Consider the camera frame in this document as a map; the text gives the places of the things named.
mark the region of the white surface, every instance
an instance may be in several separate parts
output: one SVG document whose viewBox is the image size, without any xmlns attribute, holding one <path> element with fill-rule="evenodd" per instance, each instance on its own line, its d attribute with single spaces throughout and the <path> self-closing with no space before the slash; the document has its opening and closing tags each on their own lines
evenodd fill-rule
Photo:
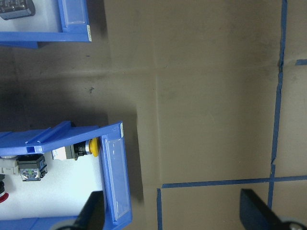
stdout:
<svg viewBox="0 0 307 230">
<path fill-rule="evenodd" d="M 78 215 L 92 191 L 102 190 L 99 158 L 52 160 L 45 154 L 48 173 L 39 182 L 23 182 L 7 175 L 9 198 L 0 204 L 0 220 Z"/>
<path fill-rule="evenodd" d="M 34 16 L 3 20 L 0 18 L 0 31 L 10 32 L 61 32 L 61 21 L 57 0 L 33 0 Z"/>
</svg>

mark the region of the black object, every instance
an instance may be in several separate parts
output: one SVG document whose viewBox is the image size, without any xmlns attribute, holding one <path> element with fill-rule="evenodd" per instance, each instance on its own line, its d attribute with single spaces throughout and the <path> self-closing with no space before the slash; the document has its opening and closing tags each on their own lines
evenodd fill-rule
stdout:
<svg viewBox="0 0 307 230">
<path fill-rule="evenodd" d="M 86 151 L 86 147 L 88 147 L 88 145 L 89 145 L 87 142 L 89 143 L 89 141 L 83 141 L 83 142 L 80 142 L 80 143 L 73 145 L 73 150 L 75 151 L 76 158 L 90 154 L 89 150 Z"/>
<path fill-rule="evenodd" d="M 4 193 L 5 191 L 4 182 L 3 182 L 4 178 L 5 178 L 5 175 L 0 174 L 0 195 Z"/>
<path fill-rule="evenodd" d="M 4 20 L 35 15 L 32 0 L 0 0 L 0 17 Z"/>
<path fill-rule="evenodd" d="M 297 222 L 282 222 L 251 189 L 242 189 L 240 220 L 246 230 L 307 230 Z"/>
<path fill-rule="evenodd" d="M 105 224 L 105 201 L 102 191 L 92 192 L 72 226 L 57 230 L 101 230 Z"/>
<path fill-rule="evenodd" d="M 20 156 L 17 160 L 23 181 L 40 181 L 47 173 L 47 164 L 43 154 Z"/>
</svg>

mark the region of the dark stain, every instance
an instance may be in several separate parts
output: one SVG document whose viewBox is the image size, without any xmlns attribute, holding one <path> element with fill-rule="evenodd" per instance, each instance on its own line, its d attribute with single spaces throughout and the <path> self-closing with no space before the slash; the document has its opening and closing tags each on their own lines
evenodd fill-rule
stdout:
<svg viewBox="0 0 307 230">
<path fill-rule="evenodd" d="M 94 87 L 91 87 L 89 92 L 92 93 L 94 89 L 95 89 Z"/>
</svg>

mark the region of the red button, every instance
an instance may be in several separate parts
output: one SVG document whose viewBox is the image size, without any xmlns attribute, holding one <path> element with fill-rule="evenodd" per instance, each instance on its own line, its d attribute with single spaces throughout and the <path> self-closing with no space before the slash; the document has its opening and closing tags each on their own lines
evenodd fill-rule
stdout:
<svg viewBox="0 0 307 230">
<path fill-rule="evenodd" d="M 8 194 L 8 193 L 5 193 L 2 197 L 0 197 L 0 203 L 6 201 L 7 198 L 9 198 L 9 194 Z"/>
</svg>

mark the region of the brown floor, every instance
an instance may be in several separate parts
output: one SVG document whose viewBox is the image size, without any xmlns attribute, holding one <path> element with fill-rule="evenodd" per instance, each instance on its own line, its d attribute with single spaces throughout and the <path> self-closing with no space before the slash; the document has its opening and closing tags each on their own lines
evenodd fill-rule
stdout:
<svg viewBox="0 0 307 230">
<path fill-rule="evenodd" d="M 281 0 L 90 2 L 92 43 L 1 48 L 1 131 L 123 120 L 130 230 L 157 229 L 162 184 L 269 177 Z M 307 2 L 288 2 L 276 176 L 307 174 Z M 164 229 L 243 229 L 242 187 L 267 199 L 267 184 L 162 189 Z M 276 183 L 273 210 L 306 224 L 306 190 Z"/>
</svg>

